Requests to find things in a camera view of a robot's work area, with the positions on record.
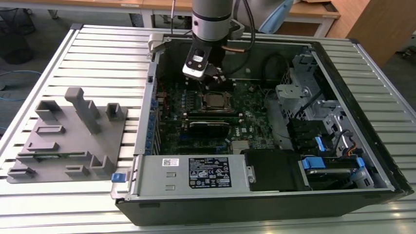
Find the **motherboard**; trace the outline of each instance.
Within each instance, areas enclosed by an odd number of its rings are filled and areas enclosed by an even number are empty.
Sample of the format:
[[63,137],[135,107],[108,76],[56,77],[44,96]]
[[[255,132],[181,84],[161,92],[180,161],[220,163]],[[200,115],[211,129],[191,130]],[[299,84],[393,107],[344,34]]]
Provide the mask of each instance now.
[[193,80],[160,83],[160,154],[240,154],[275,149],[264,102],[271,90],[249,81],[229,81],[223,90],[203,92]]

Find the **black trash bin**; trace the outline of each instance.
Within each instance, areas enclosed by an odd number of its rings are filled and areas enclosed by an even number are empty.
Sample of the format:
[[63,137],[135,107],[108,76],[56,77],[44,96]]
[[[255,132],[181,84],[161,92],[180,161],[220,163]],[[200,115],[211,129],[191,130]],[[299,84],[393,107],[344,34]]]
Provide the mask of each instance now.
[[0,17],[0,58],[9,64],[23,64],[33,58],[24,38],[35,31],[32,20],[27,11],[19,8],[0,8]]
[[28,9],[0,7],[0,18],[20,35],[28,35],[36,31]]

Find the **power supply label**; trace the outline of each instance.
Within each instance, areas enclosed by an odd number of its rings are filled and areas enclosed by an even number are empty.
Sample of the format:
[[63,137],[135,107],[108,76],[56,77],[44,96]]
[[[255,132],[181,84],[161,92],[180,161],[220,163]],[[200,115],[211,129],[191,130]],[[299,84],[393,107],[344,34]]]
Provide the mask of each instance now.
[[192,189],[229,188],[231,186],[227,157],[189,158],[189,187]]

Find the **blue cable on floor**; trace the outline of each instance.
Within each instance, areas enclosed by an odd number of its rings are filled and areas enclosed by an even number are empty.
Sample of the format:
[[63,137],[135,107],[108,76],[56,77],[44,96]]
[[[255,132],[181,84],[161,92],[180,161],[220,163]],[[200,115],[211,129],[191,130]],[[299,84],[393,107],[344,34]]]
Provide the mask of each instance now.
[[7,99],[7,98],[0,97],[0,100],[3,100],[3,101],[23,101],[23,100],[25,100],[25,98],[24,99]]
[[7,75],[7,74],[19,73],[19,72],[36,73],[39,76],[41,76],[41,73],[40,73],[40,72],[31,71],[31,70],[17,70],[17,71],[4,72],[3,74],[0,74],[0,77],[4,76],[4,75]]
[[[9,72],[5,72],[5,73],[1,73],[0,77],[7,75],[7,74],[19,73],[19,72],[21,72],[21,73],[36,73],[39,76],[41,76],[40,72],[31,71],[31,70],[17,70],[17,71],[9,71]],[[7,99],[7,98],[1,98],[0,97],[0,100],[4,100],[4,101],[23,101],[23,100],[25,100],[25,98],[24,99]]]

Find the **metal extrusion surface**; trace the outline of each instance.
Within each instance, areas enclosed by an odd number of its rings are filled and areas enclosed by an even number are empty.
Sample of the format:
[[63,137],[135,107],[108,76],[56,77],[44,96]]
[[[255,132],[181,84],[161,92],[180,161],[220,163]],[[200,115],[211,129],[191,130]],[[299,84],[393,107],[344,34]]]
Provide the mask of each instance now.
[[[197,226],[136,227],[115,206],[111,181],[9,184],[13,166],[37,115],[40,100],[67,103],[63,90],[80,86],[97,106],[117,102],[129,108],[117,169],[132,166],[136,130],[149,60],[148,37],[168,33],[141,29],[85,25],[71,30],[23,105],[0,145],[1,233],[412,233],[416,229],[416,194],[388,204],[361,208],[343,217],[245,222]],[[385,147],[416,189],[416,123],[413,112],[359,45],[345,39],[277,35],[259,38],[319,41],[343,76]],[[127,191],[127,183],[117,187]]]

